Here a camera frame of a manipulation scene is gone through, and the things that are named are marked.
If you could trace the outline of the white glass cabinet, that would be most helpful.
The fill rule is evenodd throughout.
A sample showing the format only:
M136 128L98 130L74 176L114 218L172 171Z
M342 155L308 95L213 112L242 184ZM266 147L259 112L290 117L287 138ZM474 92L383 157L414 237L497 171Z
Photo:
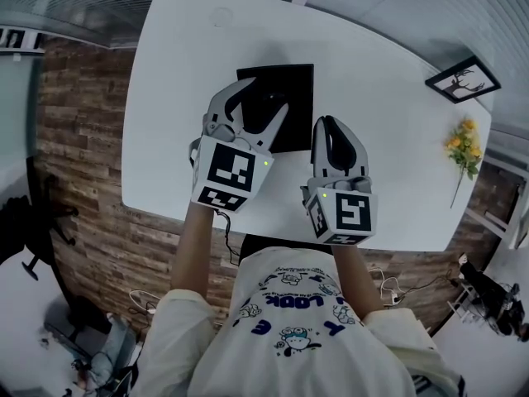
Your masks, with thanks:
M529 165L487 155L465 215L509 249L529 242Z

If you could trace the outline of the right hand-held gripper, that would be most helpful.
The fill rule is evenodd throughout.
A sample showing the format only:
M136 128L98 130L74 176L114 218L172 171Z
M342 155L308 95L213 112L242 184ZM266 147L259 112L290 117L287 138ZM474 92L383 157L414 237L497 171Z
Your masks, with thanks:
M316 242L353 246L376 231L377 197L371 193L367 151L342 121L321 116L312 132L313 176L301 188ZM333 169L356 178L328 178Z

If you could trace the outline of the black white patterned strip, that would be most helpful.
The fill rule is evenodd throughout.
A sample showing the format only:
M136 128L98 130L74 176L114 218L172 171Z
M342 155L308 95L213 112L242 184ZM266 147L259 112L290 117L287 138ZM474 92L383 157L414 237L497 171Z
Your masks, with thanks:
M0 26L0 53L42 54L43 38L38 31Z

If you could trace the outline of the black framed antler picture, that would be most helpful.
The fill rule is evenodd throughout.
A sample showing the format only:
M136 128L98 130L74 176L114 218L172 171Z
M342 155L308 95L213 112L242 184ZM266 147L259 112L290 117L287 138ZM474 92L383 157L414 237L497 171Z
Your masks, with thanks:
M492 72L475 55L427 79L425 85L454 104L501 88Z

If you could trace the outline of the person's black trousers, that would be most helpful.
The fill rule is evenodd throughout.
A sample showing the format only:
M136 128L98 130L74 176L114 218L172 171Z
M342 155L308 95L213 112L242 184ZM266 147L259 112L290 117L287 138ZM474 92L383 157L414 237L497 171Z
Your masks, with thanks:
M246 234L241 245L239 261L243 261L246 257L255 254L271 247L287 247L293 249L308 249L314 251L321 251L331 255L332 250L328 245L318 243L296 242L273 237L262 237L251 234Z

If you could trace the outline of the black chair with clutter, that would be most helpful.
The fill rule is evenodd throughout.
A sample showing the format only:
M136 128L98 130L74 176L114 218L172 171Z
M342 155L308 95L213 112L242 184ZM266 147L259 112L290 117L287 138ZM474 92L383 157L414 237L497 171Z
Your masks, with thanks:
M529 342L529 323L524 321L526 312L522 301L517 297L519 284L515 283L506 290L483 271L477 270L465 253L459 257L458 264L459 277L474 289L477 297L472 304L482 305L484 318L501 335L514 335L520 342Z

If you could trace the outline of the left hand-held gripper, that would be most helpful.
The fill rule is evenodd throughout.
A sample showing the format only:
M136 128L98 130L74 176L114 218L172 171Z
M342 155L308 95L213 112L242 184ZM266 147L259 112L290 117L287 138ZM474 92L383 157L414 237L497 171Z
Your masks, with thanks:
M269 153L288 114L283 104L259 134L230 128L233 111L254 87L256 77L241 79L217 92L204 115L203 134L189 146L193 203L238 213L260 191L274 163Z

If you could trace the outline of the person's right forearm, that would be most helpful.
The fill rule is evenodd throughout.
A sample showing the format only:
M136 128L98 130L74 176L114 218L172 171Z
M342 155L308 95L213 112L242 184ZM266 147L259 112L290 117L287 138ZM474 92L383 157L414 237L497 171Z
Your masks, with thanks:
M384 304L359 249L356 246L332 246L331 250L342 294L360 320L383 310Z

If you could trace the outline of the yellow flower sprig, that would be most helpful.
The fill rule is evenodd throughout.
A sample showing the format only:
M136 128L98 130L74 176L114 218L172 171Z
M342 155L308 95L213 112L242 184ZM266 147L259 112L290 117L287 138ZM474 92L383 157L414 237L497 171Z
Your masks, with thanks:
M477 123L469 117L463 118L450 131L444 147L448 159L455 162L458 170L455 192L450 204L453 208L464 177L473 180L479 173L478 167L483 159Z

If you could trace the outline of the person's left forearm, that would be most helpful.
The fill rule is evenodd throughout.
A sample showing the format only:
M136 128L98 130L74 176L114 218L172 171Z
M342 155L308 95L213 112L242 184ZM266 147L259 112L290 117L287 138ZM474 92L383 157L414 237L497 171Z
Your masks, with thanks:
M172 289L185 289L207 297L212 245L212 208L190 202L171 266Z

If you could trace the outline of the black box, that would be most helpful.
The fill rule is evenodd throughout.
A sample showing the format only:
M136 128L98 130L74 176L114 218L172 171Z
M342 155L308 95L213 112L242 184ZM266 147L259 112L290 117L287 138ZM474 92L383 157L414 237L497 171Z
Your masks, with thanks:
M261 133L284 104L288 112L269 148L273 154L308 151L312 145L314 65L271 65L238 69L239 80L253 78L241 100L244 128Z

